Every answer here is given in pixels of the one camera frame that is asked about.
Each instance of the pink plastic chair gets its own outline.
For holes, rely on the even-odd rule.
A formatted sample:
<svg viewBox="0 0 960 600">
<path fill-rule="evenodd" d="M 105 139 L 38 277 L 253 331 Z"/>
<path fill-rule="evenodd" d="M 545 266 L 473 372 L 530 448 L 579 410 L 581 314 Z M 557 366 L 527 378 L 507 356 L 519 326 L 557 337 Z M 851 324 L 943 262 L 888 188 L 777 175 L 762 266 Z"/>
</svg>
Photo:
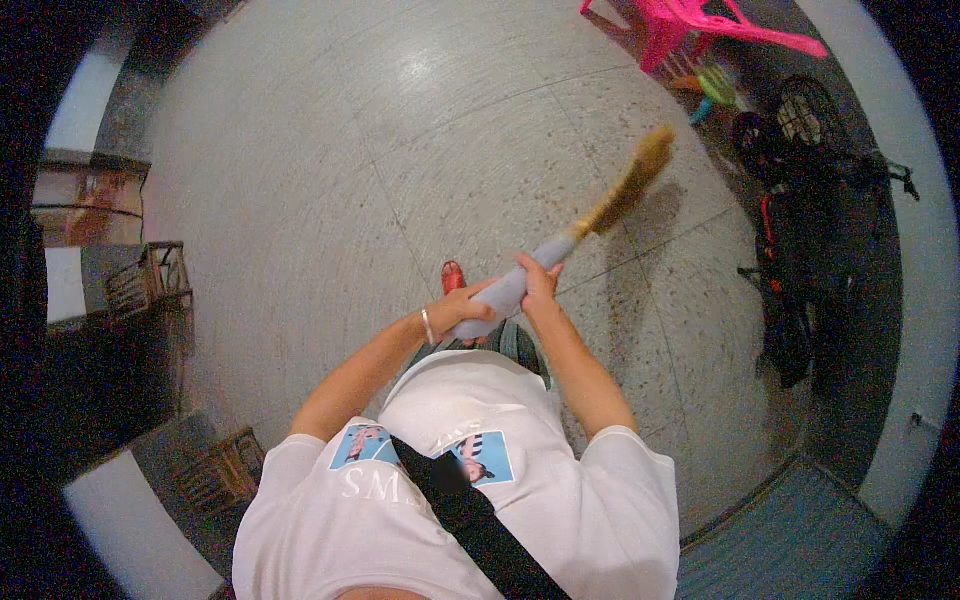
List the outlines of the pink plastic chair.
<svg viewBox="0 0 960 600">
<path fill-rule="evenodd" d="M 666 58 L 667 53 L 676 50 L 692 29 L 704 33 L 697 43 L 694 55 L 706 50 L 716 36 L 734 37 L 753 43 L 779 44 L 818 59 L 827 55 L 824 45 L 812 37 L 757 27 L 747 20 L 733 0 L 723 2 L 736 16 L 736 21 L 723 16 L 707 16 L 703 10 L 707 1 L 634 0 L 647 24 L 647 47 L 640 59 L 640 69 L 644 73 L 653 71 Z M 584 0 L 580 14 L 586 12 L 592 2 L 593 0 Z"/>
</svg>

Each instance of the gray cloth wrapped handle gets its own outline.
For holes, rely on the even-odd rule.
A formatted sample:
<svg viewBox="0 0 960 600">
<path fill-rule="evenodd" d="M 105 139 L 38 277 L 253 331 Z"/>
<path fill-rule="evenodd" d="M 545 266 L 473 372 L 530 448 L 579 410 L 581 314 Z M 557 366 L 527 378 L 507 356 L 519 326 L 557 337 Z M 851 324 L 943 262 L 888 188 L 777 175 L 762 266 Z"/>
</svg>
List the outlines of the gray cloth wrapped handle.
<svg viewBox="0 0 960 600">
<path fill-rule="evenodd" d="M 530 254 L 534 260 L 549 271 L 570 256 L 576 243 L 569 234 L 562 233 L 540 244 Z M 496 320 L 492 323 L 470 319 L 462 321 L 453 328 L 453 334 L 461 340 L 482 338 L 491 333 L 504 319 L 514 315 L 520 308 L 520 301 L 527 295 L 527 272 L 516 266 L 497 282 L 473 297 L 473 300 L 488 304 L 496 311 Z"/>
</svg>

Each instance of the red slipper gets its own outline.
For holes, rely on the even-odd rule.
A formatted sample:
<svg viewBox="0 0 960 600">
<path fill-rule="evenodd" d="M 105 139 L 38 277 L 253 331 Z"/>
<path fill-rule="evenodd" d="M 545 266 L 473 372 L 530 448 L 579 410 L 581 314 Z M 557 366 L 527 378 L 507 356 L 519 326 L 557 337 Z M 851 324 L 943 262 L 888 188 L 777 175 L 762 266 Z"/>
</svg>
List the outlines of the red slipper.
<svg viewBox="0 0 960 600">
<path fill-rule="evenodd" d="M 444 264 L 444 267 L 440 270 L 440 282 L 444 285 L 444 296 L 453 290 L 467 287 L 467 283 L 464 281 L 464 272 L 460 269 L 456 260 L 449 260 Z"/>
</svg>

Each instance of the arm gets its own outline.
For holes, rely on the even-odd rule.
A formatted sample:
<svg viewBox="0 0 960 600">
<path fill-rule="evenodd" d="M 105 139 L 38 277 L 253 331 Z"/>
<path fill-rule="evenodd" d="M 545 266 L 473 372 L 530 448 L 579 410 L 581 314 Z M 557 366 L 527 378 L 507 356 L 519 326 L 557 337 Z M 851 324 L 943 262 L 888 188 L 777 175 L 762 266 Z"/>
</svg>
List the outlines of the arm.
<svg viewBox="0 0 960 600">
<path fill-rule="evenodd" d="M 584 426 L 587 439 L 611 425 L 623 425 L 638 433 L 634 413 L 620 388 L 590 354 L 576 327 L 553 298 L 561 269 L 547 273 L 526 254 L 520 254 L 516 262 L 527 271 L 523 312 L 560 382 L 566 405 Z"/>
<path fill-rule="evenodd" d="M 486 304 L 470 298 L 493 280 L 454 290 L 426 307 L 430 326 L 437 339 L 463 319 L 495 319 Z M 400 367 L 426 341 L 419 311 L 403 317 L 376 335 L 334 369 L 294 417 L 290 433 L 305 433 L 329 442 L 353 417 L 367 408 L 371 398 L 390 383 Z"/>
</svg>

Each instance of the white wall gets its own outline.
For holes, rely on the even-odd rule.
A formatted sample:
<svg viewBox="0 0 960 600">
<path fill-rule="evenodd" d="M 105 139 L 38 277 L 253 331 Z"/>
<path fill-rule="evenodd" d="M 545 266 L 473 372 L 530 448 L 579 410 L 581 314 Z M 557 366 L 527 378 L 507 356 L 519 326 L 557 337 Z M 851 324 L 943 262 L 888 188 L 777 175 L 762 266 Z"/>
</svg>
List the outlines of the white wall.
<svg viewBox="0 0 960 600">
<path fill-rule="evenodd" d="M 843 66 L 879 149 L 914 169 L 922 200 L 894 183 L 903 260 L 903 326 L 893 400 L 860 499 L 900 527 L 920 492 L 938 436 L 912 428 L 919 411 L 946 417 L 956 373 L 958 254 L 947 172 L 916 90 L 893 48 L 854 0 L 797 0 Z"/>
<path fill-rule="evenodd" d="M 47 323 L 86 314 L 79 248 L 48 248 Z"/>
<path fill-rule="evenodd" d="M 206 600 L 223 583 L 167 515 L 129 451 L 82 475 L 63 496 L 130 598 Z"/>
<path fill-rule="evenodd" d="M 96 45 L 86 53 L 70 79 L 47 132 L 47 148 L 93 152 L 125 55 L 125 52 Z"/>
</svg>

